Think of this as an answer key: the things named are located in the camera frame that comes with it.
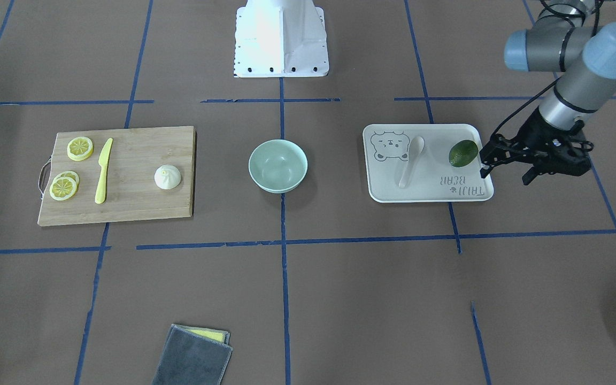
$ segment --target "white spoon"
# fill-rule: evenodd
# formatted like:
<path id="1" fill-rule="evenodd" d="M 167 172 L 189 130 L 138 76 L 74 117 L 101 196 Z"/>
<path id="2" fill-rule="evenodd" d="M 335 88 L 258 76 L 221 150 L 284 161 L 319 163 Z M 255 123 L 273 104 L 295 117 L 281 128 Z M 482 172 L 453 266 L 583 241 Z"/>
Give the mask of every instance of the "white spoon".
<path id="1" fill-rule="evenodd" d="M 415 162 L 420 157 L 423 148 L 425 148 L 425 139 L 422 139 L 421 136 L 416 136 L 410 141 L 410 146 L 408 147 L 408 164 L 406 164 L 403 169 L 403 177 L 401 177 L 401 181 L 398 183 L 399 188 L 406 188 L 406 186 L 408 186 L 410 177 L 413 173 L 413 166 L 415 166 Z"/>

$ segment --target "light green bowl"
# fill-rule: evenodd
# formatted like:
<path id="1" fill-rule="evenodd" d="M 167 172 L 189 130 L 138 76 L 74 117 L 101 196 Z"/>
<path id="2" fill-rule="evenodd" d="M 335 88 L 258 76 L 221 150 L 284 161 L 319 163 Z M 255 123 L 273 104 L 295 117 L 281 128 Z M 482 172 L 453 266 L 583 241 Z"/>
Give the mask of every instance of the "light green bowl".
<path id="1" fill-rule="evenodd" d="M 249 174 L 269 193 L 294 190 L 308 172 L 308 159 L 299 146 L 283 139 L 267 141 L 256 147 L 249 158 Z"/>

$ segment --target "gray towel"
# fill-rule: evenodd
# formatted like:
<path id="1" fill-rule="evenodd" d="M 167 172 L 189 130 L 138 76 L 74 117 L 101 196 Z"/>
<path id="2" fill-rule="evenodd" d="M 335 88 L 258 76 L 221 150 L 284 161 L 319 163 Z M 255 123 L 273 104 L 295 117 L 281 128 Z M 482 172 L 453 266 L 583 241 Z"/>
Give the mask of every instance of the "gray towel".
<path id="1" fill-rule="evenodd" d="M 228 344 L 172 325 L 151 385 L 219 385 L 230 354 Z"/>

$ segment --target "cutting board handle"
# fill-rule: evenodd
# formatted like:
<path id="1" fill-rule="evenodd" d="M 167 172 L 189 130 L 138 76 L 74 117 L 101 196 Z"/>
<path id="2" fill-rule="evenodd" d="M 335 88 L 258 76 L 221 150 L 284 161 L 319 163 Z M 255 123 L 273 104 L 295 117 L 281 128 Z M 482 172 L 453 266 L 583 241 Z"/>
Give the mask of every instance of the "cutting board handle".
<path id="1" fill-rule="evenodd" d="M 47 159 L 47 163 L 44 163 L 42 169 L 40 170 L 40 199 L 44 199 L 44 190 L 47 188 L 47 182 L 49 181 L 49 169 L 51 168 L 51 156 Z"/>

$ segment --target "yellow knife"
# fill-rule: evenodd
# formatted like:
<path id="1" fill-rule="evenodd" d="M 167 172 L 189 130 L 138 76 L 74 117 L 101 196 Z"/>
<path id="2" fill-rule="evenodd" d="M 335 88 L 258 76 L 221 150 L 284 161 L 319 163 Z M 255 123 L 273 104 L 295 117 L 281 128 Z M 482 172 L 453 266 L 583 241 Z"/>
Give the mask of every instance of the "yellow knife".
<path id="1" fill-rule="evenodd" d="M 112 145 L 113 138 L 109 138 L 101 149 L 101 155 L 98 156 L 101 174 L 98 177 L 98 185 L 96 186 L 95 204 L 102 204 L 106 200 L 106 173 L 108 172 L 108 156 L 111 155 Z"/>

